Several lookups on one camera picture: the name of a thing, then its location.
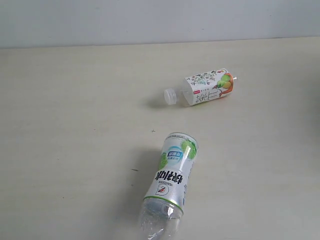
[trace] clear plastic bottle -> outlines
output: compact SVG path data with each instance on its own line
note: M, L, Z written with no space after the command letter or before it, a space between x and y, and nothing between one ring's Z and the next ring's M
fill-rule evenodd
M173 239L184 214L188 179L197 152L197 141L187 134L174 132L165 139L159 169L143 200L139 240Z
M186 77L181 90L164 90L164 100L168 105L176 104L183 96L192 106L227 96L234 88L234 80L226 69L212 70Z

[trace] wall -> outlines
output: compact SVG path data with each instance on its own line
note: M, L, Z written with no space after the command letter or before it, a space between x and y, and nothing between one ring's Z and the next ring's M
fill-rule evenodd
M0 0L0 48L320 36L318 0Z

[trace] empty bottle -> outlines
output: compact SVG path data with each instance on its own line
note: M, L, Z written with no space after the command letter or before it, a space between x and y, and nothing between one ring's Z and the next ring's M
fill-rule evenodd
M234 89L234 80L226 69L208 71L186 77L180 90L164 90L164 99L168 105L176 104L183 96L192 106L227 96Z
M197 152L197 141L187 134L175 132L165 139L158 171L143 199L139 240L170 240L177 232Z

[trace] fruit illustration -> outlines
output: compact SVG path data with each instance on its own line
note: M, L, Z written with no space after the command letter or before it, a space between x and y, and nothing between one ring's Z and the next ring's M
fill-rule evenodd
M167 154L164 152L160 157L159 170L163 169L168 163Z
M225 73L221 79L216 83L216 86L214 86L215 89L226 89L225 91L220 92L219 97L222 96L222 94L230 93L234 88L234 79L231 76L230 73Z
M181 143L181 148L182 151L185 153L187 148L190 148L189 154L188 154L188 158L189 159L194 159L196 154L197 154L197 148L196 148L196 144L190 140L185 140Z

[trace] white bottle cap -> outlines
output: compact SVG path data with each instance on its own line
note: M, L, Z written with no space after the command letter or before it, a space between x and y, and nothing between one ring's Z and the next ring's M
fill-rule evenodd
M164 100L168 105L177 103L177 94L173 88L167 88L164 90Z

